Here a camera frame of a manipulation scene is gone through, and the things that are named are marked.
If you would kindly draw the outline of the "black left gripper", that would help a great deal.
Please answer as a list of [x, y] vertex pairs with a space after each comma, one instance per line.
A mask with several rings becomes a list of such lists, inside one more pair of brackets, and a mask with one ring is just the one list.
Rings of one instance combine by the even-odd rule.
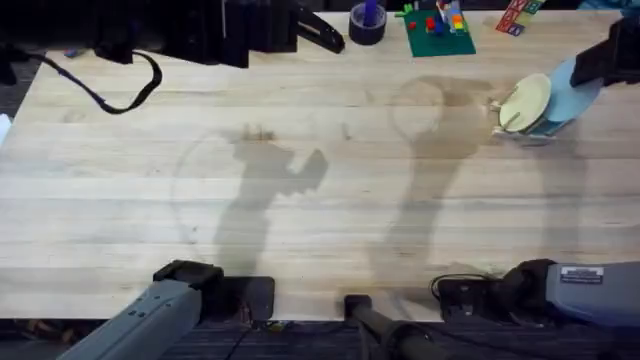
[[249, 52], [295, 53], [298, 35], [340, 54], [343, 36], [305, 6], [289, 0], [222, 2], [222, 47], [219, 62], [247, 68]]

